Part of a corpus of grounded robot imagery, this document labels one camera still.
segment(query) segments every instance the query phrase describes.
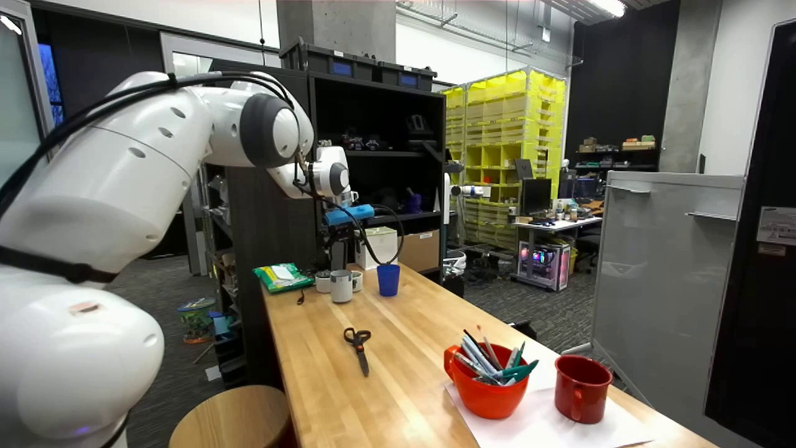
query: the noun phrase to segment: red cup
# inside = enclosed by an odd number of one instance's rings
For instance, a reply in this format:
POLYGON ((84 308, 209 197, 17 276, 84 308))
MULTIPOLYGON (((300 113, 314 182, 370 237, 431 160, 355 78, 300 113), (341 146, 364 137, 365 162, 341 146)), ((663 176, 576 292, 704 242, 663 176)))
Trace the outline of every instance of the red cup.
POLYGON ((559 356, 554 368, 554 407, 576 422, 602 421, 613 371, 578 353, 559 356))
MULTIPOLYGON (((506 346, 492 344, 492 351, 495 351, 500 366, 506 366, 506 361, 513 356, 513 351, 506 346)), ((522 381, 511 383, 511 385, 485 383, 471 371, 471 366, 457 361, 455 353, 464 353, 461 346, 446 348, 446 371, 448 371, 450 381, 455 383, 457 396, 464 399, 465 407, 471 414, 476 414, 480 419, 491 419, 491 421, 503 421, 503 419, 513 415, 526 396, 527 375, 522 381)))

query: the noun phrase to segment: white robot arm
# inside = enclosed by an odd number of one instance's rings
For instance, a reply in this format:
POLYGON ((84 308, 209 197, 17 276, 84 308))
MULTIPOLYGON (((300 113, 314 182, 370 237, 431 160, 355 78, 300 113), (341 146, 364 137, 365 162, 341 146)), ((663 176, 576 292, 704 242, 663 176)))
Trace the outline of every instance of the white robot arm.
POLYGON ((267 166, 292 198, 355 198, 346 155, 318 146, 302 105, 270 74, 232 88, 135 74, 112 95, 148 91, 93 119, 38 160, 0 205, 0 441, 107 445, 152 385, 159 323, 79 276, 119 273, 152 251, 203 162, 267 166), (78 276, 53 264, 83 266, 78 276))

